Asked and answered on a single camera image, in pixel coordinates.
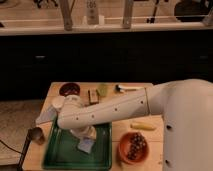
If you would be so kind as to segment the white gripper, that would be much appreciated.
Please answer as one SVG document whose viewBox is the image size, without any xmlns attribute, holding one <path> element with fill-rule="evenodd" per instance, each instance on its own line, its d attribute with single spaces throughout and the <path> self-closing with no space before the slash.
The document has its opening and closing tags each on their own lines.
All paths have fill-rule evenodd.
<svg viewBox="0 0 213 171">
<path fill-rule="evenodd" d="M 87 126 L 79 129 L 71 129 L 70 132 L 77 138 L 90 138 L 95 140 L 97 137 L 97 132 L 94 126 Z"/>
</svg>

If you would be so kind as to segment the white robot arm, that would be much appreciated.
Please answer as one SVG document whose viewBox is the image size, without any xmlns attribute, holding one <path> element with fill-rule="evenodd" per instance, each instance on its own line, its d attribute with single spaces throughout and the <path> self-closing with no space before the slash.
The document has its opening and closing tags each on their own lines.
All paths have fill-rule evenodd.
<svg viewBox="0 0 213 171">
<path fill-rule="evenodd" d="M 161 114 L 163 171 L 213 171 L 213 83 L 172 81 L 79 108 L 69 96 L 57 124 L 65 130 Z"/>
</svg>

